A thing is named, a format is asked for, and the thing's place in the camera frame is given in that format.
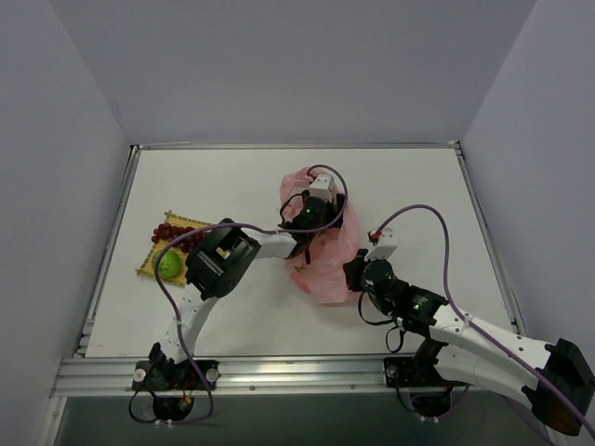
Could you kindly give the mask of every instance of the grapes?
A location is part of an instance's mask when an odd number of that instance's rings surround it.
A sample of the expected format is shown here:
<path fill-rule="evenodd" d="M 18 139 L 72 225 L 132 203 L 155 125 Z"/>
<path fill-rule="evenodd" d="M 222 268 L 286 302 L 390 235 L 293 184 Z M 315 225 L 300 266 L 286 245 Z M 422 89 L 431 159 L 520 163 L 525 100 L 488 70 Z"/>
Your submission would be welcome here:
<path fill-rule="evenodd" d="M 152 231 L 153 236 L 151 237 L 151 241 L 153 243 L 158 243 L 160 240 L 166 240 L 168 242 L 173 242 L 177 237 L 191 230 L 195 230 L 192 226 L 188 226 L 186 228 L 182 226 L 172 225 L 171 223 L 162 223 L 156 229 Z M 184 239 L 181 243 L 177 243 L 177 247 L 182 251 L 182 253 L 188 253 L 204 238 L 204 234 L 193 234 L 190 237 Z"/>

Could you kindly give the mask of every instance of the plastic bag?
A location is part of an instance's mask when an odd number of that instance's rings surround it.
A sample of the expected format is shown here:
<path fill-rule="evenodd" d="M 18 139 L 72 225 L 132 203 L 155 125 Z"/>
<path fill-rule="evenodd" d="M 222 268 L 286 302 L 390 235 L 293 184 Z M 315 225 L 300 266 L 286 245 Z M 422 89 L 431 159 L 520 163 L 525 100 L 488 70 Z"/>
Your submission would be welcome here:
<path fill-rule="evenodd" d="M 289 197 L 307 189 L 310 185 L 305 167 L 293 174 L 288 174 L 281 181 L 281 203 Z M 314 169 L 314 175 L 326 173 L 323 169 Z M 333 195 L 339 192 L 333 187 Z M 300 197 L 294 198 L 283 211 L 283 217 L 291 221 L 303 207 Z M 304 254 L 286 260 L 289 275 L 304 293 L 311 295 L 319 304 L 339 304 L 355 300 L 357 294 L 347 288 L 343 264 L 351 262 L 360 248 L 360 223 L 353 207 L 348 202 L 343 214 L 341 228 L 326 230 L 316 235 L 310 244 L 311 262 L 306 263 Z"/>

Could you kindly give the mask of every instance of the woven mat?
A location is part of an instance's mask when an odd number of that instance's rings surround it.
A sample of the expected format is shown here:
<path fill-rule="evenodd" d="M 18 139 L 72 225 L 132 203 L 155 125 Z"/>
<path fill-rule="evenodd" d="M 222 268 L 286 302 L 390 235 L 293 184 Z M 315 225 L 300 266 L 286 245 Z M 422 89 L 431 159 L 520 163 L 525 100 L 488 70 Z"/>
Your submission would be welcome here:
<path fill-rule="evenodd" d="M 181 226 L 184 228 L 191 226 L 196 229 L 204 228 L 205 226 L 211 225 L 210 223 L 204 223 L 204 221 L 192 220 L 191 218 L 186 218 L 185 216 L 177 216 L 175 214 L 172 214 L 171 211 L 165 212 L 165 220 L 163 222 L 169 223 L 171 226 Z M 144 261 L 142 262 L 142 265 L 140 266 L 140 268 L 137 269 L 137 274 L 139 276 L 145 276 L 155 280 L 155 275 L 151 265 L 151 259 L 153 254 L 163 251 L 166 246 L 167 240 L 160 240 L 158 243 L 155 243 L 152 246 L 151 251 L 149 251 L 149 253 L 145 257 Z M 176 254 L 178 254 L 181 258 L 182 271 L 176 277 L 172 277 L 171 279 L 163 279 L 163 281 L 166 283 L 171 283 L 172 285 L 184 287 L 186 286 L 186 257 L 188 256 L 188 253 L 182 253 L 181 250 L 177 247 L 171 248 L 171 250 L 175 251 Z"/>

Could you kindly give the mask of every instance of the purple cable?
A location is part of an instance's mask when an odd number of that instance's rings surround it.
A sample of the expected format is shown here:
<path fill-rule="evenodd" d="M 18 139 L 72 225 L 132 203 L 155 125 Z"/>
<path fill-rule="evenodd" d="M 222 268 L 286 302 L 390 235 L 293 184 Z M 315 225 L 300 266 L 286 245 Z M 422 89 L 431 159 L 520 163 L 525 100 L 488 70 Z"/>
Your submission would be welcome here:
<path fill-rule="evenodd" d="M 590 436 L 593 439 L 595 439 L 595 429 L 593 428 L 593 426 L 591 425 L 591 423 L 574 406 L 574 404 L 570 400 L 568 400 L 560 392 L 560 390 L 558 390 L 553 384 L 551 384 L 550 381 L 543 374 L 541 374 L 536 369 L 534 369 L 533 367 L 531 367 L 531 365 L 529 365 L 526 361 L 524 361 L 522 358 L 520 358 L 519 356 L 517 356 L 512 350 L 510 350 L 509 348 L 507 348 L 506 346 L 504 346 L 503 344 L 501 344 L 497 339 L 495 339 L 493 336 L 491 336 L 489 333 L 487 333 L 477 323 L 475 323 L 473 321 L 467 321 L 466 318 L 465 318 L 465 316 L 461 312 L 461 310 L 458 309 L 458 307 L 456 306 L 455 301 L 454 301 L 454 299 L 453 299 L 453 297 L 452 297 L 452 295 L 450 293 L 450 288 L 448 286 L 448 261 L 449 261 L 449 257 L 450 257 L 450 238 L 449 238 L 449 235 L 448 235 L 448 228 L 446 227 L 446 222 L 444 221 L 444 218 L 443 218 L 442 214 L 440 212 L 438 212 L 437 209 L 435 209 L 434 207 L 429 206 L 427 204 L 412 204 L 410 206 L 406 206 L 403 209 L 400 209 L 397 212 L 395 212 L 394 214 L 392 214 L 391 216 L 389 216 L 380 225 L 380 227 L 377 229 L 377 231 L 378 232 L 382 231 L 394 218 L 396 218 L 397 216 L 400 216 L 401 214 L 404 214 L 407 211 L 411 211 L 413 209 L 426 209 L 426 210 L 432 212 L 436 217 L 438 217 L 438 219 L 440 220 L 440 224 L 443 227 L 443 233 L 444 233 L 443 287 L 444 287 L 444 292 L 446 294 L 446 299 L 448 299 L 448 303 L 450 304 L 451 308 L 456 313 L 456 315 L 462 321 L 465 321 L 470 327 L 472 327 L 473 329 L 475 329 L 475 331 L 477 331 L 480 335 L 482 335 L 483 337 L 485 337 L 488 341 L 490 341 L 492 344 L 494 344 L 496 347 L 498 347 L 500 350 L 502 350 L 507 356 L 511 357 L 513 360 L 515 360 L 517 363 L 519 363 L 523 367 L 523 369 L 525 369 L 527 372 L 529 372 L 535 378 L 537 378 L 537 380 L 541 384 L 543 384 L 545 387 L 547 387 L 562 402 L 562 404 L 564 406 L 566 406 L 566 408 L 585 427 L 585 429 L 588 431 L 588 433 L 590 434 Z"/>
<path fill-rule="evenodd" d="M 343 202 L 341 209 L 339 210 L 337 216 L 335 218 L 333 218 L 333 220 L 330 223 L 328 223 L 318 229 L 314 229 L 314 230 L 263 230 L 257 226 L 250 225 L 248 223 L 220 223 L 218 225 L 207 226 L 204 228 L 200 228 L 198 230 L 191 230 L 190 232 L 186 232 L 185 234 L 180 235 L 179 237 L 177 237 L 176 239 L 172 240 L 170 243 L 167 244 L 167 246 L 164 248 L 164 250 L 161 252 L 161 254 L 159 256 L 157 256 L 157 259 L 155 260 L 155 267 L 154 267 L 155 280 L 157 281 L 159 288 L 161 288 L 161 291 L 163 291 L 165 297 L 169 301 L 169 305 L 171 305 L 172 309 L 174 310 L 174 314 L 176 316 L 176 321 L 181 320 L 178 305 L 176 304 L 176 301 L 171 296 L 171 294 L 167 291 L 167 288 L 165 288 L 165 285 L 164 285 L 163 281 L 161 280 L 161 277 L 159 276 L 159 265 L 161 264 L 161 259 L 164 257 L 165 253 L 167 251 L 169 251 L 173 246 L 176 246 L 177 244 L 182 242 L 187 237 L 190 237 L 195 234 L 200 234 L 201 232 L 205 232 L 206 230 L 218 230 L 218 229 L 223 229 L 223 228 L 248 228 L 250 230 L 255 230 L 262 234 L 274 235 L 274 234 L 277 234 L 280 232 L 285 232 L 285 233 L 290 233 L 290 234 L 308 234 L 308 233 L 320 232 L 322 230 L 328 230 L 329 228 L 332 228 L 333 225 L 335 225 L 335 223 L 337 223 L 337 221 L 343 217 L 343 213 L 345 212 L 345 209 L 347 208 L 347 202 L 348 202 L 348 198 L 349 198 L 348 191 L 347 191 L 347 183 L 345 182 L 345 179 L 343 178 L 343 176 L 341 174 L 339 174 L 339 172 L 337 170 L 335 170 L 330 165 L 326 165 L 326 164 L 315 164 L 315 165 L 311 166 L 308 169 L 308 172 L 307 172 L 308 175 L 310 174 L 312 169 L 315 169 L 317 167 L 320 167 L 322 169 L 325 169 L 325 170 L 328 170 L 328 171 L 334 173 L 337 176 L 337 178 L 339 179 L 339 181 L 341 182 L 341 185 L 343 186 L 343 193 L 345 194 L 345 201 Z M 176 329 L 178 332 L 179 346 L 184 351 L 186 358 L 188 358 L 190 365 L 192 366 L 194 372 L 197 374 L 203 387 L 205 388 L 206 395 L 208 396 L 208 403 L 209 403 L 209 409 L 208 409 L 207 413 L 193 417 L 193 418 L 189 418 L 187 420 L 180 420 L 180 421 L 172 422 L 172 424 L 174 424 L 174 425 L 188 425 L 191 423 L 203 421 L 206 418 L 208 418 L 209 416 L 211 416 L 213 414 L 213 411 L 215 410 L 215 402 L 213 400 L 213 393 L 211 392 L 210 385 L 206 381 L 205 375 L 203 374 L 203 372 L 201 372 L 201 370 L 198 368 L 198 366 L 194 362 L 194 360 L 192 358 L 192 354 L 188 350 L 188 346 L 186 346 L 186 342 L 184 341 L 184 336 L 182 334 L 181 325 L 177 324 Z"/>
<path fill-rule="evenodd" d="M 502 397 L 502 399 L 507 403 L 510 408 L 517 413 L 521 417 L 521 419 L 528 425 L 543 441 L 545 441 L 549 446 L 556 446 L 551 439 L 548 438 L 546 434 L 544 434 L 537 426 L 535 426 L 533 420 L 527 416 L 523 411 L 521 411 L 514 402 L 506 397 Z"/>

